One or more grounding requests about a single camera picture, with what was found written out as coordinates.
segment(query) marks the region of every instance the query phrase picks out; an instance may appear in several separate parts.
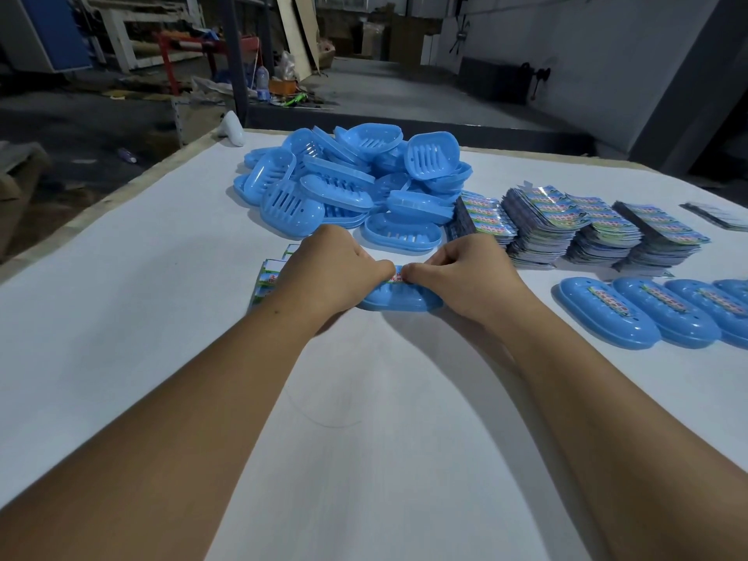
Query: sticker label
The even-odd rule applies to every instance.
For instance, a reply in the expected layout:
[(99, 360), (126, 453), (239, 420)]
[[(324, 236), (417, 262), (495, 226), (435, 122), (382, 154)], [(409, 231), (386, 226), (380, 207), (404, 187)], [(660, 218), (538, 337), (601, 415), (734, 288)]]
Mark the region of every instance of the sticker label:
[(668, 307), (670, 307), (670, 309), (674, 311), (677, 311), (680, 313), (689, 312), (688, 308), (683, 303), (681, 303), (680, 301), (675, 299), (672, 295), (664, 292), (658, 287), (650, 287), (650, 286), (644, 285), (642, 286), (642, 289), (644, 289), (644, 291), (649, 293), (655, 299), (658, 299), (659, 301), (662, 301), (663, 303), (665, 303)]
[(697, 293), (701, 293), (704, 297), (706, 297), (706, 299), (716, 303), (717, 305), (722, 307), (725, 311), (731, 312), (733, 315), (740, 315), (741, 317), (748, 316), (748, 311), (743, 309), (743, 307), (740, 307), (739, 305), (736, 305), (732, 301), (725, 299), (722, 295), (712, 291), (711, 289), (706, 289), (702, 287), (701, 289), (697, 289)]
[(610, 309), (617, 312), (622, 317), (630, 317), (631, 311), (621, 301), (612, 297), (610, 293), (599, 287), (588, 287), (587, 291), (592, 293), (596, 298), (605, 303)]

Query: gray wall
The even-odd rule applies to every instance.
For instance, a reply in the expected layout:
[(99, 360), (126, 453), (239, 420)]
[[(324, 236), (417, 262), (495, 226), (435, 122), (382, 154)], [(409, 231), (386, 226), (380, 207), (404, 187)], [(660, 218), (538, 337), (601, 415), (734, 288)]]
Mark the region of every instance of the gray wall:
[(531, 105), (627, 152), (718, 1), (470, 0), (464, 54), (550, 66)]

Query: white table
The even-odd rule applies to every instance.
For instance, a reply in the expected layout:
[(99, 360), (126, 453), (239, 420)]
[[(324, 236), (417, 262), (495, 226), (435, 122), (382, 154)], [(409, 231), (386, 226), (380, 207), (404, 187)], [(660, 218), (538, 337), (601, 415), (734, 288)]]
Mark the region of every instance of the white table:
[[(245, 313), (260, 264), (291, 242), (230, 190), (243, 154), (283, 137), (247, 139), (244, 149), (217, 143), (0, 286), (0, 504)], [(748, 234), (678, 204), (739, 207), (677, 179), (463, 159), (474, 169), (467, 187), (487, 195), (527, 179), (657, 204), (713, 239), (677, 277), (748, 274)], [(521, 275), (631, 380), (748, 468), (748, 351), (721, 342), (626, 351), (597, 340), (550, 296), (564, 277), (594, 275), (566, 268)], [(547, 426), (496, 352), (448, 311), (348, 312), (304, 349), (208, 559), (606, 558)]]

